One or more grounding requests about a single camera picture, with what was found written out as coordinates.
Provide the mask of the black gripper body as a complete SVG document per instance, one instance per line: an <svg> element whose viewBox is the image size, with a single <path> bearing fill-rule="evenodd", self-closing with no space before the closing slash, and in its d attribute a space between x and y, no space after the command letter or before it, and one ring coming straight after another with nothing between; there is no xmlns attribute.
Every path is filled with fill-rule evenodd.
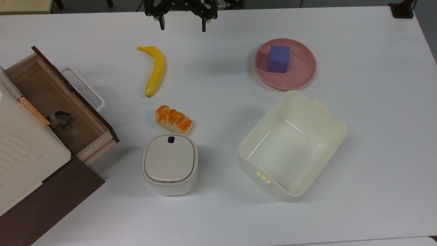
<svg viewBox="0 0 437 246"><path fill-rule="evenodd" d="M217 18L216 0L144 0L146 16L161 20L170 11L189 11L203 20Z"/></svg>

